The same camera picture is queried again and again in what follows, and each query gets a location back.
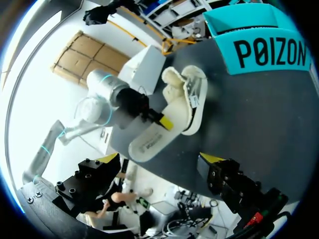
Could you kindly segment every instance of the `white box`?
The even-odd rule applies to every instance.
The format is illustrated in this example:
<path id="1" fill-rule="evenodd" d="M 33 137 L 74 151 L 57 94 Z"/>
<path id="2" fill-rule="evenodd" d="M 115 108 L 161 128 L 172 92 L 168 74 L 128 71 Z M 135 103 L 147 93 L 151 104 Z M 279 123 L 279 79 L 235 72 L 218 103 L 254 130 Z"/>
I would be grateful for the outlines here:
<path id="1" fill-rule="evenodd" d="M 118 77 L 141 94 L 153 94 L 166 57 L 150 45 L 131 58 Z"/>
<path id="2" fill-rule="evenodd" d="M 186 0 L 176 6 L 173 6 L 171 9 L 176 11 L 179 15 L 184 15 L 190 11 L 193 11 L 195 8 L 196 7 L 190 0 Z"/>
<path id="3" fill-rule="evenodd" d="M 175 18 L 176 18 L 175 14 L 170 9 L 167 9 L 167 10 L 162 11 L 154 19 L 154 21 L 156 21 L 159 25 L 163 26 L 163 25 L 166 25 L 166 24 L 174 21 Z"/>

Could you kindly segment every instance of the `person's leg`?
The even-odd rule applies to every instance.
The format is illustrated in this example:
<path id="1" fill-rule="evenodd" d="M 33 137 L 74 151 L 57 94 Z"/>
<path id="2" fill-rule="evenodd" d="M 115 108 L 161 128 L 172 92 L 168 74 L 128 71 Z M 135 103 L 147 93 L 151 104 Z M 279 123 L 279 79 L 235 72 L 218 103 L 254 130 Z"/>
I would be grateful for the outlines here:
<path id="1" fill-rule="evenodd" d="M 113 193 L 111 199 L 115 203 L 132 202 L 135 200 L 136 196 L 135 193 Z"/>
<path id="2" fill-rule="evenodd" d="M 111 195 L 111 199 L 115 203 L 120 203 L 120 202 L 132 202 L 135 200 L 136 197 L 149 197 L 153 193 L 152 188 L 147 188 L 144 189 L 140 193 L 113 193 Z"/>
<path id="3" fill-rule="evenodd" d="M 118 175 L 116 175 L 117 178 L 125 179 L 126 173 L 119 172 Z"/>
<path id="4" fill-rule="evenodd" d="M 137 165 L 134 165 L 129 172 L 127 172 L 127 173 L 119 172 L 116 175 L 116 177 L 117 178 L 122 178 L 122 179 L 127 179 L 127 180 L 130 180 L 130 181 L 134 181 L 134 179 L 136 177 L 136 171 L 137 171 Z"/>

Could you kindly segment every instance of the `robotic arm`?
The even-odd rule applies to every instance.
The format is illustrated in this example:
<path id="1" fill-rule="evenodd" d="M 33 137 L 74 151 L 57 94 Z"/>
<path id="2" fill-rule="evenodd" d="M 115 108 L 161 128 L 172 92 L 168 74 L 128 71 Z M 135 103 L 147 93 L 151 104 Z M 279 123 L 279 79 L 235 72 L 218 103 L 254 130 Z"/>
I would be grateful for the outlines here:
<path id="1" fill-rule="evenodd" d="M 23 173 L 24 184 L 40 180 L 45 181 L 48 186 L 53 186 L 41 176 L 57 139 L 63 145 L 67 145 L 74 138 L 101 127 L 117 124 L 124 129 L 138 116 L 141 116 L 143 121 L 150 120 L 164 127 L 161 123 L 164 115 L 150 109 L 148 97 L 131 89 L 119 78 L 102 70 L 94 70 L 88 75 L 87 85 L 88 96 L 76 109 L 80 116 L 68 127 L 59 120 L 54 123 L 30 167 Z"/>

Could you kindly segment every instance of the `white sneaker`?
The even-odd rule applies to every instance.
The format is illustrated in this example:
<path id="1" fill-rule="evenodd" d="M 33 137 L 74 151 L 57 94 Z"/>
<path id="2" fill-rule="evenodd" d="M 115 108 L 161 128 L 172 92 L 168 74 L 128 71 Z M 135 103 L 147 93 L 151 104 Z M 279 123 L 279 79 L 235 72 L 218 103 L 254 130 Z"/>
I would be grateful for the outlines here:
<path id="1" fill-rule="evenodd" d="M 138 197 L 147 198 L 153 194 L 153 188 L 145 188 L 143 191 L 137 193 Z"/>

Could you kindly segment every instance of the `cardboard box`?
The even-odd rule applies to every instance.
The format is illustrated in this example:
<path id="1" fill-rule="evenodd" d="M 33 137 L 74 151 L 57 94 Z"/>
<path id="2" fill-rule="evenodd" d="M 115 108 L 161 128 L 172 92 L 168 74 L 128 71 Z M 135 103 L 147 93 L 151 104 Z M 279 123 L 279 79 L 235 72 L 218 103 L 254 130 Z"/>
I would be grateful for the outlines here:
<path id="1" fill-rule="evenodd" d="M 94 69 L 102 69 L 115 76 L 129 57 L 113 47 L 79 31 L 59 55 L 52 72 L 86 87 L 86 78 Z"/>

